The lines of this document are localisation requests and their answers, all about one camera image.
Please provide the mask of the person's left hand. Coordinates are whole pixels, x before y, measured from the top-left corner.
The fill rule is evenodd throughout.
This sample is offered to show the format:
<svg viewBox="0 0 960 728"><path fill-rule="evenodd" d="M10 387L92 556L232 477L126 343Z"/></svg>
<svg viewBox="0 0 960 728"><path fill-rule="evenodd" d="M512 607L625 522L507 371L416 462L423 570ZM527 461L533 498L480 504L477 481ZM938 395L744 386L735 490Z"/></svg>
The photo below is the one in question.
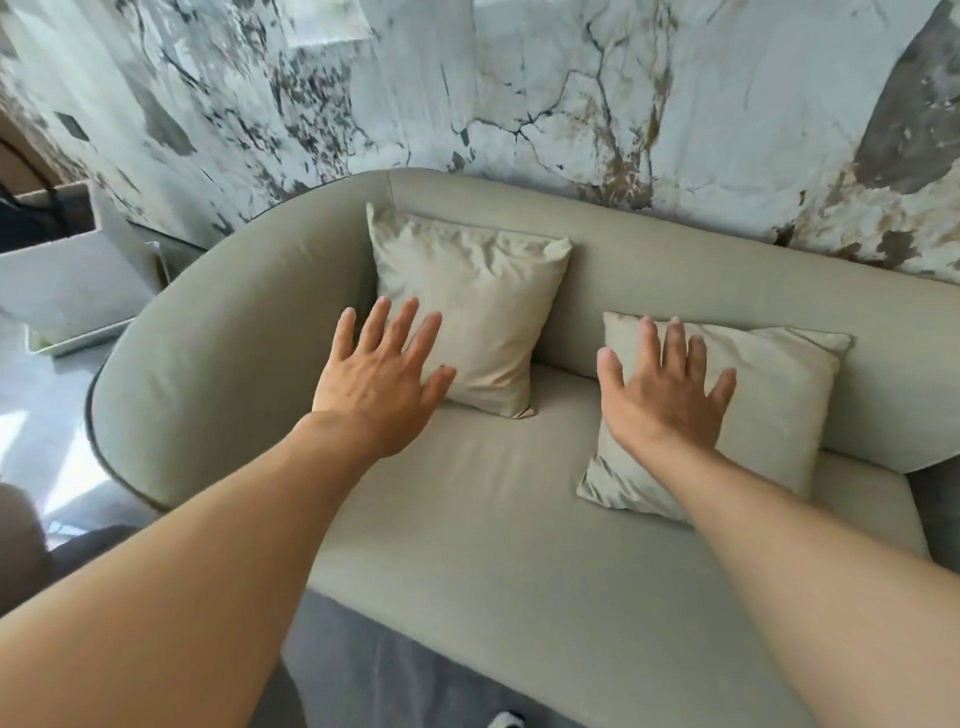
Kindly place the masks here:
<svg viewBox="0 0 960 728"><path fill-rule="evenodd" d="M435 410L421 404L422 388L435 371L425 373L441 331L438 311L411 327L401 354L386 353L386 328L395 317L392 301L379 297L359 331L354 351L341 362L331 349L313 398L312 412L345 433L349 448L368 461L402 452L425 429Z"/></svg>

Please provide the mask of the person's right hand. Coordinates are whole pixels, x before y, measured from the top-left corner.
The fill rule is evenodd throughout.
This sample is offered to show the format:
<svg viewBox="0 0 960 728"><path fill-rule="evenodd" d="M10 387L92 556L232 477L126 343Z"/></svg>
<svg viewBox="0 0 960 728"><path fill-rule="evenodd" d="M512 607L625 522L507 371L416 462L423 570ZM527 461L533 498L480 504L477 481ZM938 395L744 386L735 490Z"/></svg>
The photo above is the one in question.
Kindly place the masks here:
<svg viewBox="0 0 960 728"><path fill-rule="evenodd" d="M603 405L601 398L609 433L642 464L676 446L711 451L719 441L726 416L714 420L707 408L706 395L713 389L707 388L707 347L699 336L686 342L687 379L674 379L664 372L664 338L652 319L642 317L630 376L622 366L626 384L622 403Z"/></svg>

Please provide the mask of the person's right forearm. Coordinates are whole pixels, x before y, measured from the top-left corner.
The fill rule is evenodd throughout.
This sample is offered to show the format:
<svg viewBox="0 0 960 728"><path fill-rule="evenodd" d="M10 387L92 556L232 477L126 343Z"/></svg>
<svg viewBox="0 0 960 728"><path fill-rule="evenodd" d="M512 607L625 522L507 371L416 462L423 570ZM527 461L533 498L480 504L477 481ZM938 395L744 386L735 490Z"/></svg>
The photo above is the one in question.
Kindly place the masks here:
<svg viewBox="0 0 960 728"><path fill-rule="evenodd" d="M960 574L684 440L642 465L707 541L821 728L960 728Z"/></svg>

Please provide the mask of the person's left forearm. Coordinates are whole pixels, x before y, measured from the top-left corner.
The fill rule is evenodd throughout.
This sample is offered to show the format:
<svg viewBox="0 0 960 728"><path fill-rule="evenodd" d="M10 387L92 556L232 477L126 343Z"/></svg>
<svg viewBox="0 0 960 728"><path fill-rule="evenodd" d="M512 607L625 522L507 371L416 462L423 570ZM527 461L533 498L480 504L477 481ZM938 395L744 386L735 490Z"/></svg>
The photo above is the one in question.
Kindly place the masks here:
<svg viewBox="0 0 960 728"><path fill-rule="evenodd" d="M246 728L377 456L367 418L311 415L0 618L0 728Z"/></svg>

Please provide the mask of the beige square cushion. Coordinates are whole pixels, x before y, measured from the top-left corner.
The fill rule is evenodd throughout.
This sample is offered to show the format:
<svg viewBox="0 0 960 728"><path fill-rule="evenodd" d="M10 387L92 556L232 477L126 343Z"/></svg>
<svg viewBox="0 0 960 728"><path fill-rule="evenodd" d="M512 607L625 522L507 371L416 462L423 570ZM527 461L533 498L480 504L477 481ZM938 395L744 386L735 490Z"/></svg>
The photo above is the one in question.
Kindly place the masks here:
<svg viewBox="0 0 960 728"><path fill-rule="evenodd" d="M568 238L453 224L366 204L377 294L442 317L424 373L456 369L447 397L488 414L534 413L531 359L573 252Z"/></svg>
<svg viewBox="0 0 960 728"><path fill-rule="evenodd" d="M685 323L684 332L705 345L706 392L724 371L736 372L719 452L807 499L834 383L854 337L795 326L741 330L694 322ZM684 508L615 441L604 421L576 494L608 509L690 525Z"/></svg>

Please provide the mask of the grey-green fabric sofa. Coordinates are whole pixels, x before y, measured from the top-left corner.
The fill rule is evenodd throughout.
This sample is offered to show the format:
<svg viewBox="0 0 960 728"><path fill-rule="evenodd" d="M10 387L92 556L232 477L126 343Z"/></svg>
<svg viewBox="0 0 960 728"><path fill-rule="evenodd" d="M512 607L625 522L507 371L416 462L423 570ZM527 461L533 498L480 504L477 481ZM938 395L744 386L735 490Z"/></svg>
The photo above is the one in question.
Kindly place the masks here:
<svg viewBox="0 0 960 728"><path fill-rule="evenodd" d="M818 728L690 527L575 494L602 314L850 334L815 502L925 554L906 474L960 454L960 286L488 179L361 173L257 216L133 321L86 402L114 480L170 510L294 427L342 311L377 294L367 203L575 248L534 416L441 407L353 491L310 589L592 728Z"/></svg>

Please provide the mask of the white square box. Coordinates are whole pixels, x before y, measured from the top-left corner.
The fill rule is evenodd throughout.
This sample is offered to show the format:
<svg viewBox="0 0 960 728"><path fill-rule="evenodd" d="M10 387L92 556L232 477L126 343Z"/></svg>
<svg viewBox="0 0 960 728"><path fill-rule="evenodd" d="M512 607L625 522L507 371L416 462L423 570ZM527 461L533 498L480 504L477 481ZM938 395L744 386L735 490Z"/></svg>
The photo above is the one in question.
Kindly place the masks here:
<svg viewBox="0 0 960 728"><path fill-rule="evenodd" d="M0 313L59 344L138 316L167 285L161 255L82 180L0 199Z"/></svg>

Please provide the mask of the grey floor rug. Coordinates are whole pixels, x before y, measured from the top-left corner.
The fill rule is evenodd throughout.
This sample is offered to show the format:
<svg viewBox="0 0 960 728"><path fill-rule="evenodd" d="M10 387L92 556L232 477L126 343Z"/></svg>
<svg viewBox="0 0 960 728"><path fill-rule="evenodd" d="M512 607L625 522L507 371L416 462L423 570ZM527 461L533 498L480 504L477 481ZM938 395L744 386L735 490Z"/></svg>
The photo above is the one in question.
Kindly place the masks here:
<svg viewBox="0 0 960 728"><path fill-rule="evenodd" d="M248 728L584 728L313 591L298 605Z"/></svg>

